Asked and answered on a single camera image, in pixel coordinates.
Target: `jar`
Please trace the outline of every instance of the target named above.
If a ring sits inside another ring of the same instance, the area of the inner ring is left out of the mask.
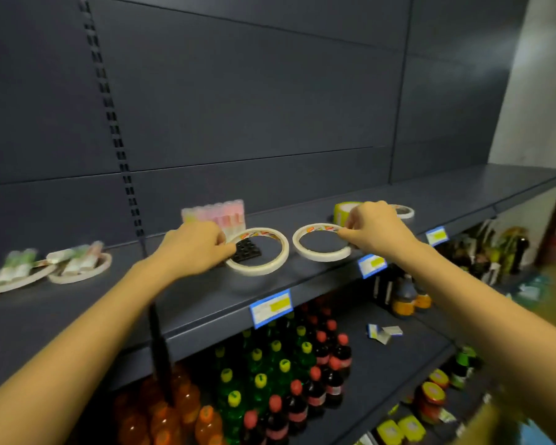
[[[431,381],[423,383],[420,389],[420,396],[417,397],[420,420],[436,425],[440,421],[440,411],[445,404],[445,391]]]

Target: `hand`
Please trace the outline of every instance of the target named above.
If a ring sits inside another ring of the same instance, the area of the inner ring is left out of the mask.
[[[174,281],[197,275],[235,254],[237,246],[225,243],[225,233],[214,222],[188,222],[165,234],[148,259]]]
[[[352,209],[346,228],[338,235],[366,253],[397,261],[418,239],[397,216],[395,208],[385,201],[367,201]]]

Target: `forearm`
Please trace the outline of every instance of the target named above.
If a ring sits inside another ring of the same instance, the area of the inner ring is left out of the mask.
[[[397,263],[429,291],[556,441],[556,328],[426,244],[416,242]]]
[[[141,261],[0,387],[0,444],[62,443],[144,308],[170,281]]]

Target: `masking tape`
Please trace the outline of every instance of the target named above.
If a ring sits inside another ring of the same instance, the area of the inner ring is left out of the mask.
[[[268,273],[275,272],[277,269],[284,265],[286,259],[288,258],[289,245],[288,240],[280,231],[272,230],[271,228],[249,228],[239,235],[236,235],[230,240],[230,243],[237,243],[244,239],[249,239],[251,237],[269,237],[274,240],[278,240],[282,243],[282,251],[274,259],[274,261],[268,262],[263,265],[247,266],[243,264],[237,264],[237,262],[232,259],[227,259],[225,261],[226,265],[235,270],[237,273],[243,276],[262,276]]]
[[[301,245],[301,237],[305,234],[309,234],[313,231],[331,231],[337,232],[340,229],[338,225],[334,225],[331,223],[313,223],[312,225],[305,225],[302,228],[299,228],[296,233],[292,236],[292,244],[295,246],[297,252],[307,259],[311,261],[317,262],[332,262],[332,261],[339,261],[348,257],[352,249],[349,246],[345,246],[341,250],[336,252],[330,253],[319,253],[319,252],[312,252],[311,250],[303,247]]]

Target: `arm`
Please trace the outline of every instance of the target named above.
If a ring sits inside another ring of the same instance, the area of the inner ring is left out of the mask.
[[[418,241],[386,202],[363,203],[339,234],[414,276],[556,442],[556,328]]]
[[[212,222],[169,231],[154,254],[0,386],[0,445],[63,443],[141,312],[174,280],[233,255],[235,245],[224,240]]]

